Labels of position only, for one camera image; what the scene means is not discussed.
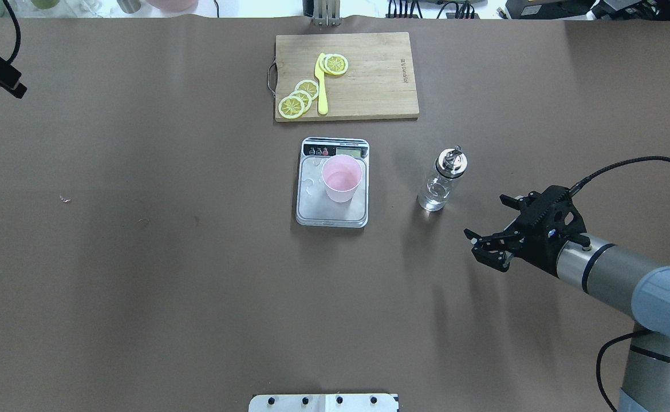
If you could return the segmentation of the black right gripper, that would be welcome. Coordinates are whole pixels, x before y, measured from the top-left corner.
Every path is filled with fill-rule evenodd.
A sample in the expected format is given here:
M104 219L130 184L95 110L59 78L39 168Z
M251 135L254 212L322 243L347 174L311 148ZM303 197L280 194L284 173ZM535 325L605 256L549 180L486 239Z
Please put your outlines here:
M573 203L570 188L551 185L542 192L531 191L526 196L501 195L500 202L519 212L506 230L483 236L464 229L478 263L506 273L513 253L516 258L557 277L558 257L566 243L582 248L590 246L584 220ZM511 252L487 250L513 247L513 234L518 240Z

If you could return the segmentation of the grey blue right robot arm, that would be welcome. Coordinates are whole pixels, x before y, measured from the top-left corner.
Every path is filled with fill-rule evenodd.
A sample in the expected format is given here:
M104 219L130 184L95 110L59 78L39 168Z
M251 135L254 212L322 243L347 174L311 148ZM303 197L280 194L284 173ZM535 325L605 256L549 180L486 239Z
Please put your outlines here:
M566 187L500 200L518 216L492 235L465 229L474 258L503 273L524 260L630 316L615 410L670 411L670 266L590 234Z

